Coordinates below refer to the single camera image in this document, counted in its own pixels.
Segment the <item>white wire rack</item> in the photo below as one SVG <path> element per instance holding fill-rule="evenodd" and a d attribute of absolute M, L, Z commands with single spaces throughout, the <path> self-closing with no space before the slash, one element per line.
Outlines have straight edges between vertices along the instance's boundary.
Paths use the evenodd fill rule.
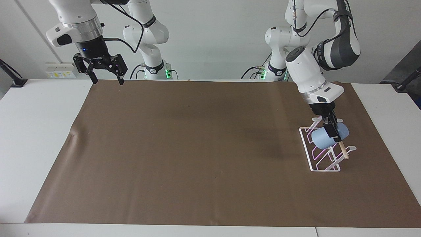
<path fill-rule="evenodd" d="M 311 133 L 317 129 L 316 127 L 322 120 L 322 117 L 313 118 L 313 124 L 310 127 L 301 127 L 299 129 L 301 139 L 303 141 L 304 150 L 307 155 L 310 170 L 315 172 L 339 172 L 341 167 L 339 163 L 345 159 L 342 152 L 338 155 L 335 154 L 335 147 L 337 143 L 329 148 L 321 150 L 316 147 L 312 140 Z M 346 151 L 349 153 L 355 151 L 355 146 L 348 146 Z"/>

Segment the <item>brown tablecloth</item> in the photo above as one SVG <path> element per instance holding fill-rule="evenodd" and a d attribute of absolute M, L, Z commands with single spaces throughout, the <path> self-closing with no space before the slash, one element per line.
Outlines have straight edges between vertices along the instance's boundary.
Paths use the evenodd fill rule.
<path fill-rule="evenodd" d="M 336 114 L 357 150 L 341 172 L 317 173 L 298 132 L 314 115 L 293 83 L 99 81 L 26 222 L 421 227 L 419 203 L 343 87 Z"/>

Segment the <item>table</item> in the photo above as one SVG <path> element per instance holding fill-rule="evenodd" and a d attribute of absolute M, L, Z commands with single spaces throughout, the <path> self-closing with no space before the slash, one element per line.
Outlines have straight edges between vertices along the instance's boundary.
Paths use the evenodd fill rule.
<path fill-rule="evenodd" d="M 0 236 L 421 236 L 421 229 L 22 224 L 90 87 L 89 80 L 30 80 L 0 100 L 0 223 L 9 223 L 0 224 Z M 421 111 L 390 85 L 353 87 L 421 203 Z"/>

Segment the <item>wooden stick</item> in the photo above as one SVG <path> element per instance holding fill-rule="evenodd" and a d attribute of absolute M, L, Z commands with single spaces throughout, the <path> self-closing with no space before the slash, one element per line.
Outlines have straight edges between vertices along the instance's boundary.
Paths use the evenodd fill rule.
<path fill-rule="evenodd" d="M 339 142 L 339 146 L 341 147 L 342 153 L 344 154 L 345 159 L 349 159 L 348 152 L 346 152 L 346 148 L 343 141 Z"/>

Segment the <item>blue cup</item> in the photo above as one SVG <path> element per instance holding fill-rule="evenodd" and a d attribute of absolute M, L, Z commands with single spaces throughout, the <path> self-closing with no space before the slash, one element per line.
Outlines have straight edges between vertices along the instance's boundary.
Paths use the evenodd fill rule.
<path fill-rule="evenodd" d="M 349 130 L 345 124 L 337 123 L 336 128 L 342 140 L 349 135 Z M 312 140 L 316 147 L 322 150 L 333 146 L 336 143 L 335 140 L 333 140 L 333 138 L 329 137 L 324 127 L 312 132 Z"/>

